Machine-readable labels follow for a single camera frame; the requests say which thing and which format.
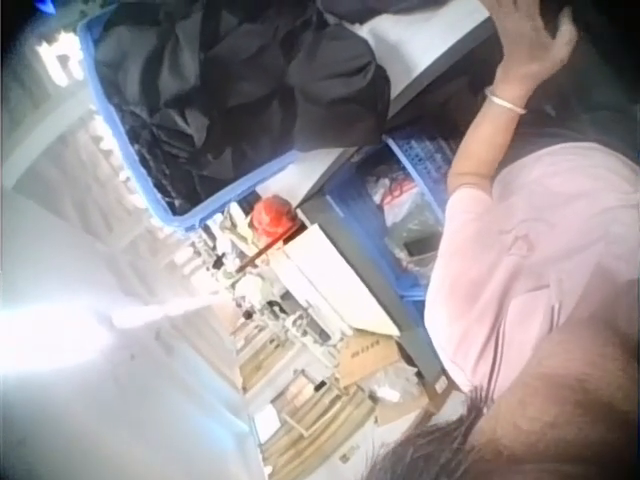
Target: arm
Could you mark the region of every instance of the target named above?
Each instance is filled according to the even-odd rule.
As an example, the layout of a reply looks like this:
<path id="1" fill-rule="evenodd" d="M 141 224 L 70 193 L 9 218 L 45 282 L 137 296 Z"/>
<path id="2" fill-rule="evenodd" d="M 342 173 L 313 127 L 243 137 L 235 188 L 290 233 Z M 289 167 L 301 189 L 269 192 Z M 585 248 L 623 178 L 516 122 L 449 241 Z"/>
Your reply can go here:
<path id="1" fill-rule="evenodd" d="M 481 0 L 489 10 L 502 43 L 503 60 L 492 87 L 498 98 L 524 108 L 529 97 L 569 59 L 577 31 L 569 10 L 560 16 L 552 37 L 540 17 L 539 0 Z M 491 194 L 491 181 L 505 155 L 519 114 L 487 99 L 469 127 L 453 160 L 449 195 L 463 185 Z"/>
<path id="2" fill-rule="evenodd" d="M 501 81 L 493 84 L 494 95 L 524 107 L 531 92 Z M 487 99 L 469 127 L 447 178 L 449 195 L 463 185 L 473 185 L 491 195 L 491 181 L 511 143 L 520 115 Z"/>

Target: blue crate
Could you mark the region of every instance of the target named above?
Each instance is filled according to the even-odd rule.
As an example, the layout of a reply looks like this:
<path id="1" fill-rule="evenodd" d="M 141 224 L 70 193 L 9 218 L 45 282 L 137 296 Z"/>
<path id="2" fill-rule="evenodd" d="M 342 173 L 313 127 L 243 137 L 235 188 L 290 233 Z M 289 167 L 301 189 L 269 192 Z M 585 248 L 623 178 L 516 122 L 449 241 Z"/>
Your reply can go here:
<path id="1" fill-rule="evenodd" d="M 404 164 L 442 221 L 447 200 L 446 174 L 453 158 L 451 146 L 440 139 L 428 139 L 418 128 L 390 134 L 385 142 L 387 145 L 380 147 L 376 154 L 388 155 Z M 423 301 L 426 287 L 417 275 L 402 266 L 387 246 L 388 229 L 383 213 L 369 195 L 357 166 L 352 162 L 343 165 L 327 183 L 324 193 L 398 294 L 406 301 Z"/>
<path id="2" fill-rule="evenodd" d="M 409 171 L 441 222 L 447 205 L 447 174 L 453 160 L 453 145 L 430 138 L 425 127 L 410 127 L 385 138 Z"/>
<path id="3" fill-rule="evenodd" d="M 84 20 L 77 29 L 80 47 L 82 49 L 87 82 L 96 109 L 102 116 L 107 126 L 111 129 L 113 137 L 120 149 L 122 161 L 131 174 L 131 178 L 136 185 L 140 196 L 144 199 L 151 214 L 163 225 L 183 232 L 189 232 L 201 228 L 207 220 L 220 212 L 234 200 L 238 200 L 250 193 L 257 185 L 271 178 L 285 167 L 293 163 L 298 158 L 295 151 L 289 152 L 281 157 L 271 160 L 253 172 L 238 179 L 235 183 L 220 190 L 212 197 L 195 207 L 184 215 L 175 215 L 169 210 L 162 196 L 156 191 L 153 182 L 149 178 L 146 170 L 140 165 L 138 155 L 135 153 L 124 126 L 118 117 L 113 106 L 107 100 L 100 79 L 95 69 L 95 42 L 102 33 L 105 22 L 111 15 L 115 7 L 110 7 L 99 12 L 93 17 Z"/>

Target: black fabric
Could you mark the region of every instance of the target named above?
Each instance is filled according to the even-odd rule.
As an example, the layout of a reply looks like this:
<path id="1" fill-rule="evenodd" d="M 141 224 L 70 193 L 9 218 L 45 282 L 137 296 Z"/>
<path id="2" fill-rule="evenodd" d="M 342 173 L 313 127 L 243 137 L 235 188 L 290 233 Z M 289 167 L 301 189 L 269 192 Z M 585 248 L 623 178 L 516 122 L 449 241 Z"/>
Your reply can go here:
<path id="1" fill-rule="evenodd" d="M 440 7 L 449 0 L 320 0 L 322 9 L 345 22 L 360 24 L 383 13 L 410 13 Z"/>
<path id="2" fill-rule="evenodd" d="M 295 148 L 380 141 L 389 78 L 312 0 L 119 4 L 95 66 L 174 214 Z"/>

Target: pink shirt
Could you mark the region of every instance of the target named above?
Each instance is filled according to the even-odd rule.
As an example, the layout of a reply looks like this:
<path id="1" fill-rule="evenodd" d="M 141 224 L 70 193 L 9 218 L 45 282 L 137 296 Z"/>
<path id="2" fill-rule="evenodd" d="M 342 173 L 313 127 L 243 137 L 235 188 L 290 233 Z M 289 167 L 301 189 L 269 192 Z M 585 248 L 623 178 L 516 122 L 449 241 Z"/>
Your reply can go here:
<path id="1" fill-rule="evenodd" d="M 451 196 L 425 324 L 465 391 L 487 387 L 497 352 L 495 397 L 566 320 L 596 266 L 622 282 L 639 265 L 638 167 L 596 144 L 554 146 L 506 168 L 493 199 L 473 187 Z"/>

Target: bracelet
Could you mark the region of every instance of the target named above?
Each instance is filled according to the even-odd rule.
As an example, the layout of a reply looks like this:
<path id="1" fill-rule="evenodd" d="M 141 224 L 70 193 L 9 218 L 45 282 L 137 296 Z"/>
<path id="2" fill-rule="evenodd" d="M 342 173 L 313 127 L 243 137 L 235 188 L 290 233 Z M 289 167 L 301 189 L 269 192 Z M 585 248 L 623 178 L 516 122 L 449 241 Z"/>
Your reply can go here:
<path id="1" fill-rule="evenodd" d="M 493 103 L 495 103 L 496 105 L 500 105 L 501 107 L 508 108 L 509 110 L 517 113 L 518 115 L 524 115 L 525 113 L 527 113 L 527 111 L 524 108 L 517 107 L 513 103 L 509 103 L 506 100 L 501 99 L 500 97 L 496 97 L 491 92 L 491 87 L 485 88 L 484 93 L 487 96 L 487 98 L 491 100 Z"/>

